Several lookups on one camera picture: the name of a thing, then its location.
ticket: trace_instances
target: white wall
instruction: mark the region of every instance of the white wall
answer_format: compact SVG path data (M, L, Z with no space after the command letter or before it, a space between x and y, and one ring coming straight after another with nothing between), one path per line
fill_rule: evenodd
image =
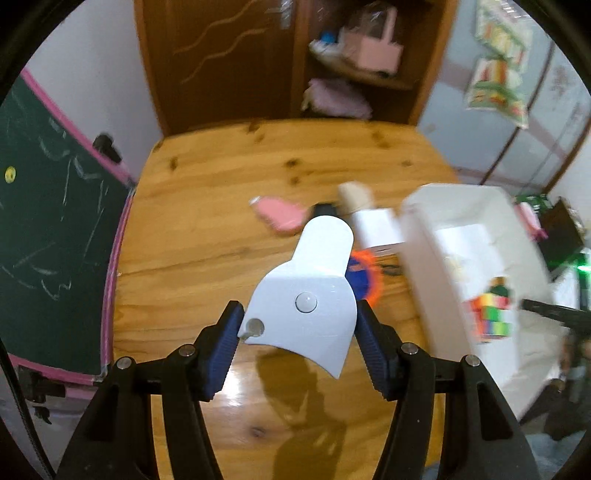
M591 229L591 135L587 135L577 157L550 191L550 200L566 198L577 209L583 223Z
M84 1L27 67L91 142L111 134L138 179L162 132L139 53L134 0Z

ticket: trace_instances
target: green chalkboard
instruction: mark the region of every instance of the green chalkboard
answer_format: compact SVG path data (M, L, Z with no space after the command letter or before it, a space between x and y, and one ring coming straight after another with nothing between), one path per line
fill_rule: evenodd
M130 188L32 88L19 77L0 106L0 338L20 358L99 375L105 280Z

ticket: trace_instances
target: pink sponge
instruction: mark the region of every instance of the pink sponge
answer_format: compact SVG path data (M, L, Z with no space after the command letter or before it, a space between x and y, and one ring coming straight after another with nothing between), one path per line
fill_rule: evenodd
M250 204L256 214L278 233L293 235L306 223L305 208L279 197L254 197Z

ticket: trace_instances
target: yellow magnet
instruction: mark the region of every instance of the yellow magnet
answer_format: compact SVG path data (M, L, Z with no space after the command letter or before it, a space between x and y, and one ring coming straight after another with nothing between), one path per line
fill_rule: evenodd
M4 180L6 180L6 183L12 183L15 178L17 178L17 169L8 167L4 172Z

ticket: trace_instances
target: white box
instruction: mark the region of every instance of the white box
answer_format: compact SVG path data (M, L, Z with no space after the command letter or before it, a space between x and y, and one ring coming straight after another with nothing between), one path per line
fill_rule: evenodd
M524 298L552 303L552 292L543 259L511 199L497 187L425 185L402 203L400 224L401 257L431 354L455 361L469 353L481 357L519 417L556 364L565 329L515 308ZM507 278L514 294L514 331L481 345L463 302L483 293L497 275Z
M391 208L359 210L351 214L355 239L376 257L397 254L403 242L400 224Z

